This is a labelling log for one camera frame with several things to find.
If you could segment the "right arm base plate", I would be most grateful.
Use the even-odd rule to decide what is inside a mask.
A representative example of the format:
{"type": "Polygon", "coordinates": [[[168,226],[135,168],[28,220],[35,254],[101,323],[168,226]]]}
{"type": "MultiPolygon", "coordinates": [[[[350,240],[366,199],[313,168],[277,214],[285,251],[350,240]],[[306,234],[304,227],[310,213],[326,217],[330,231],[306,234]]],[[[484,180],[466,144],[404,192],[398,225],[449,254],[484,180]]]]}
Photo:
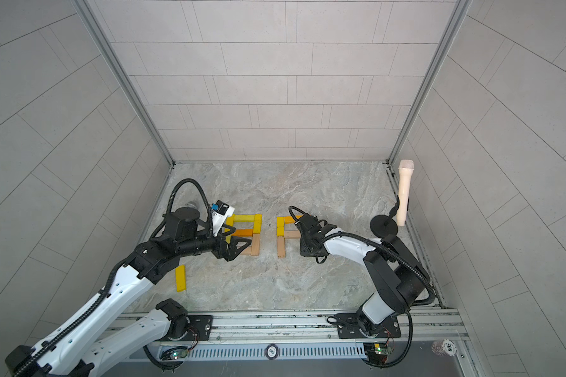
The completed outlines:
{"type": "Polygon", "coordinates": [[[386,317],[380,324],[374,325],[369,319],[357,313],[339,313],[328,316],[327,323],[337,328],[340,339],[374,339],[402,336],[399,322],[395,315],[386,317]]]}

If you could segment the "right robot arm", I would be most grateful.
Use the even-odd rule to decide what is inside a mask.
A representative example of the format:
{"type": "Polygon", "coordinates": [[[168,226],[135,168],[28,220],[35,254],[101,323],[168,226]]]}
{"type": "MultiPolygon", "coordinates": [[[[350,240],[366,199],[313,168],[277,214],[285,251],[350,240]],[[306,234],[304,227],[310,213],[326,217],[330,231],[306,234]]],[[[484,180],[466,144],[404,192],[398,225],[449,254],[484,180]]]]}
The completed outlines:
{"type": "Polygon", "coordinates": [[[383,333],[387,340],[393,331],[386,328],[399,314],[405,314],[409,333],[407,345],[400,356],[389,361],[388,343],[368,345],[368,356],[363,361],[371,367],[388,369],[399,364],[408,355],[413,341],[413,306],[426,306],[436,299],[429,274],[396,235],[368,239],[345,232],[341,228],[302,212],[292,216],[300,232],[300,254],[324,263],[331,255],[341,256],[366,267],[375,292],[360,306],[356,314],[336,314],[327,322],[340,330],[355,330],[366,338],[383,333]]]}

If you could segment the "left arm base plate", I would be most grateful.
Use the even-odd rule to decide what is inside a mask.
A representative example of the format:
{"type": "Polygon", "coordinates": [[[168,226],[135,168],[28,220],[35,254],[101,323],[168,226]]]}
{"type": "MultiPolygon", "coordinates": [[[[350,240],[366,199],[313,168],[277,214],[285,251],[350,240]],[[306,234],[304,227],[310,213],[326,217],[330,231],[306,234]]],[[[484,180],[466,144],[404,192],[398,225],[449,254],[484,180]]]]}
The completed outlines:
{"type": "Polygon", "coordinates": [[[166,338],[173,342],[207,341],[212,322],[211,315],[180,316],[171,322],[166,338]]]}

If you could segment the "lime yellow block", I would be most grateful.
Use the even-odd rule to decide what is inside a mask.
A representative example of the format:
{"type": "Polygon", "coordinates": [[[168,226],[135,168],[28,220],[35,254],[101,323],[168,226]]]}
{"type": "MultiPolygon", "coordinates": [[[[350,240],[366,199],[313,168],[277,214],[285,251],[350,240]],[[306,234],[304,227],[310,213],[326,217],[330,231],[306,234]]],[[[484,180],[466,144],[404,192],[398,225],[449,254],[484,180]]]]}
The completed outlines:
{"type": "Polygon", "coordinates": [[[234,215],[235,222],[254,222],[256,215],[234,215]]]}

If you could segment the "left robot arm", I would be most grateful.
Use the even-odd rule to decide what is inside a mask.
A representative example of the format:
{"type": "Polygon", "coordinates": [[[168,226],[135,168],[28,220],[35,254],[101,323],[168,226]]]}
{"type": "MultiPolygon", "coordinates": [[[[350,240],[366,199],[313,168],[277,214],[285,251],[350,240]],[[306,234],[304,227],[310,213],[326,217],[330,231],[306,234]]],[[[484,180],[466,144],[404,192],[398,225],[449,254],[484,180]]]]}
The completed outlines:
{"type": "Polygon", "coordinates": [[[212,253],[228,262],[248,248],[251,240],[234,235],[226,220],[234,208],[217,201],[201,221],[192,207],[166,213],[154,234],[140,243],[109,273],[105,286],[63,325],[33,347],[18,346],[6,357],[13,376],[91,376],[104,372],[118,358],[134,353],[151,342],[170,337],[182,339],[190,326],[187,310],[166,299],[132,325],[118,331],[101,346],[97,338],[137,298],[156,285],[180,259],[212,253]]]}

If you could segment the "amber orange block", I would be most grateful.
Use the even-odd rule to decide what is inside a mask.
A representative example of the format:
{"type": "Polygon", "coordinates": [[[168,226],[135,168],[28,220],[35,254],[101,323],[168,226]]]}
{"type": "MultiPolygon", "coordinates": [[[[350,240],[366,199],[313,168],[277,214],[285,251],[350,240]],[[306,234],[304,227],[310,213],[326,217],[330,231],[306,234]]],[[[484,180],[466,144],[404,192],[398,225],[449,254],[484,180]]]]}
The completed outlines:
{"type": "Polygon", "coordinates": [[[299,217],[299,218],[294,218],[294,217],[292,217],[292,216],[285,216],[285,217],[283,218],[283,222],[284,222],[285,225],[287,225],[287,224],[292,224],[292,223],[296,223],[296,222],[298,222],[299,220],[300,220],[300,217],[299,217]]]}

